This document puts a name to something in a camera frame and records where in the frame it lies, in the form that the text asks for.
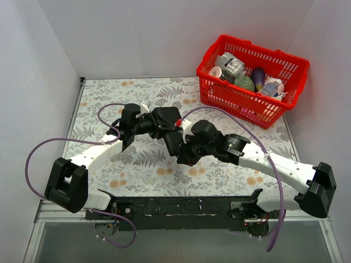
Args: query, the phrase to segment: clear bottle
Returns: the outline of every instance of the clear bottle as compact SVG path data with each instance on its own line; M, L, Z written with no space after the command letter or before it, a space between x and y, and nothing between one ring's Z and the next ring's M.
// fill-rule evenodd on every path
M267 83L258 92L264 96L273 97L278 92L278 87L281 84L282 84L282 81L280 79L276 79L276 81L274 82Z

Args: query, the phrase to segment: white wall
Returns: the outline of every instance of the white wall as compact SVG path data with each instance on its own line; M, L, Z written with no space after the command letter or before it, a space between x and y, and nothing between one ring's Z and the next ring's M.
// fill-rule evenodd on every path
M1 0L0 69L0 261L22 262L39 204L24 179L25 159L40 141L66 136L79 87L36 0ZM34 158L39 191L61 150L49 145Z
M351 262L350 10L350 0L315 0L288 50L311 63L288 120L302 161L333 167L337 191L330 214L344 262Z
M193 76L226 33L286 50L313 0L38 0L86 78Z

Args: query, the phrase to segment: leaf pattern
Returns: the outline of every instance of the leaf pattern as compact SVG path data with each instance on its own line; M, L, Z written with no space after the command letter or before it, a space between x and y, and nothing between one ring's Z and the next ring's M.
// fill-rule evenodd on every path
M183 116L194 107L201 106L199 79L93 79L87 80L76 115L71 138L98 141L108 130L97 118L98 110L112 102L152 102L150 109L161 106L177 107ZM119 118L122 106L106 108L101 117L109 123ZM203 109L194 112L189 120L211 121L223 134L236 133L250 138L236 123L221 112ZM271 151L296 159L283 118L272 128L248 126ZM64 154L70 158L90 147L69 142ZM276 180L248 168L222 163L214 157L202 157L197 165L177 164L170 157L163 139L153 140L147 134L135 141L119 155L104 163L89 175L89 185L115 196L225 196L250 195L256 188L278 189Z

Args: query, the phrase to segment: red object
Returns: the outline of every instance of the red object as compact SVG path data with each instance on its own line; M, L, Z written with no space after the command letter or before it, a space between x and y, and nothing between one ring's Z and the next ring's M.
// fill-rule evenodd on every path
M262 67L269 77L281 79L284 92L283 101L278 101L260 93L250 92L238 86L210 76L217 55L230 52L245 63L245 71L250 75L255 67ZM200 81L200 98L204 104L221 108L228 113L268 129L283 113L296 106L306 83L309 62L306 59L286 54L280 50L269 50L227 35L221 35L203 56L196 70Z
M181 119L177 120L175 122L175 124L176 124L177 127L180 127L180 125L182 124L182 120Z

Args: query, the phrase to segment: purple eggplant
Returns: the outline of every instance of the purple eggplant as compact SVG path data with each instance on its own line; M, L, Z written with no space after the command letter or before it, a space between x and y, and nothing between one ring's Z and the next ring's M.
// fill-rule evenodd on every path
M264 86L265 72L261 67L255 67L251 72L251 80L254 84L255 91L259 91Z

